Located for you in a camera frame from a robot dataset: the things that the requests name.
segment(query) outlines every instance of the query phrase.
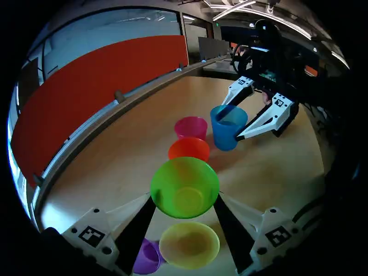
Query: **table surface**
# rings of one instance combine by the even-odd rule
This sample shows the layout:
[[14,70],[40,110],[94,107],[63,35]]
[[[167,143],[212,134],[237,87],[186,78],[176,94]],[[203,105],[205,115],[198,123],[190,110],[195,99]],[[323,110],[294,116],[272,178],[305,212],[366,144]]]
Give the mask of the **table surface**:
[[[43,226],[63,232],[91,207],[109,211],[148,192],[153,174],[168,160],[167,151],[177,139],[174,124],[186,116],[201,116],[208,122],[208,163],[228,196],[260,211],[276,206],[293,216],[323,193],[321,153],[303,108],[279,138],[264,133],[239,142],[229,152],[214,146],[210,111],[222,103],[231,83],[184,77],[116,120],[57,180],[42,210]],[[255,93],[239,106],[251,120],[264,104],[261,94]],[[155,275],[234,275],[235,265],[214,209],[193,220],[217,232],[221,249],[215,261],[198,270],[163,265]],[[159,240],[165,229],[179,221],[156,209],[146,238]]]

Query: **cable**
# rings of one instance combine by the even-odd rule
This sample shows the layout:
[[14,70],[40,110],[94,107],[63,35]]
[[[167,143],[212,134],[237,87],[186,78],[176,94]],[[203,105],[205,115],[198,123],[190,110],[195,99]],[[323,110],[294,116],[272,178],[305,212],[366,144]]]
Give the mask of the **cable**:
[[305,231],[307,230],[309,227],[311,227],[315,222],[317,222],[318,220],[320,220],[322,218],[322,215],[316,215],[314,218],[311,218],[310,220],[308,220],[308,222],[302,227],[302,230]]
[[322,204],[324,201],[325,196],[322,195],[311,202],[307,203],[303,206],[293,217],[293,222],[296,223],[305,213],[313,209],[314,207],[317,207],[318,205]]

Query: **red panel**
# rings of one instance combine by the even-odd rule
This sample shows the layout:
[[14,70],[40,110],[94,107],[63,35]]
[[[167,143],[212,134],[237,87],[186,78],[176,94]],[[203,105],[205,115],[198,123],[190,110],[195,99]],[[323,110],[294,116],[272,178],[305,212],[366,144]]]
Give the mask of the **red panel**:
[[53,74],[34,92],[18,118],[11,148],[31,185],[64,141],[88,118],[123,93],[188,65],[182,35],[118,42],[90,52]]

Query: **screw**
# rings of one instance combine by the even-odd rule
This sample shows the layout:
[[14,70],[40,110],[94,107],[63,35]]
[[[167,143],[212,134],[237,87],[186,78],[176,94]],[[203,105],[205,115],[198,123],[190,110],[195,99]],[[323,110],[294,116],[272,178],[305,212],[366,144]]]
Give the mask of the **screw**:
[[260,247],[260,248],[258,248],[257,253],[258,253],[259,255],[264,255],[264,254],[266,254],[266,253],[267,253],[267,248],[265,248],[265,247]]

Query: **ceiling light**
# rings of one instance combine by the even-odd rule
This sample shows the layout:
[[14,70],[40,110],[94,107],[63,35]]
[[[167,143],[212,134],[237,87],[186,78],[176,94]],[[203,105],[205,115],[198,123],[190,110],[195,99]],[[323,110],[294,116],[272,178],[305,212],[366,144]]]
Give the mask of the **ceiling light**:
[[298,25],[295,25],[295,24],[293,24],[293,23],[291,23],[289,21],[286,21],[285,19],[282,19],[280,17],[274,16],[272,14],[268,14],[268,13],[265,13],[265,12],[262,12],[262,11],[256,11],[256,10],[252,10],[252,9],[248,9],[248,8],[242,8],[242,9],[240,9],[240,11],[242,11],[242,12],[248,12],[248,13],[253,13],[253,14],[258,14],[258,15],[261,15],[263,17],[267,17],[269,19],[275,20],[278,23],[281,23],[281,24],[283,24],[285,26],[288,26],[289,28],[291,28],[294,31],[300,33],[301,35],[303,35],[307,39],[311,40],[311,35],[306,30],[304,30],[303,28],[299,27]]
[[269,51],[268,49],[259,48],[259,47],[250,47],[250,48],[254,49],[254,50],[262,51],[262,52],[268,52]]
[[340,56],[339,54],[335,53],[334,51],[331,51],[331,54],[337,58],[339,61],[341,61],[348,69],[350,69],[350,67],[348,66],[348,63],[343,59],[342,56]]
[[211,4],[208,3],[206,0],[203,0],[203,2],[205,2],[207,4],[207,6],[211,7]]
[[223,11],[222,13],[216,15],[214,18],[213,18],[213,21],[216,21],[217,19],[221,18],[221,17],[224,17],[225,15],[228,15],[229,13],[231,12],[234,12],[234,11],[237,11],[243,7],[246,7],[246,6],[249,6],[251,4],[254,4],[256,1],[251,1],[251,2],[242,2],[242,3],[239,3],[239,4],[236,4],[235,6],[232,6],[231,8],[227,9],[226,11]]
[[[231,7],[233,6],[229,6],[229,5],[211,5],[211,8],[212,9],[223,9],[223,10],[227,10],[227,9],[230,9]],[[248,13],[253,13],[253,14],[258,14],[258,15],[261,15],[263,17],[266,17],[266,18],[269,18],[269,19],[272,19],[272,20],[275,20],[277,21],[278,23],[281,23],[285,26],[288,26],[289,28],[293,29],[294,31],[300,33],[301,35],[303,35],[304,37],[306,37],[307,39],[311,40],[311,35],[306,31],[304,30],[303,28],[289,22],[289,21],[286,21],[280,17],[277,17],[273,14],[268,14],[268,13],[265,13],[265,12],[262,12],[262,11],[256,11],[256,10],[252,10],[252,9],[248,9],[248,8],[241,8],[239,9],[239,11],[241,12],[248,12]]]
[[189,17],[189,16],[187,16],[187,15],[183,15],[183,17],[184,17],[185,19],[195,20],[195,18]]

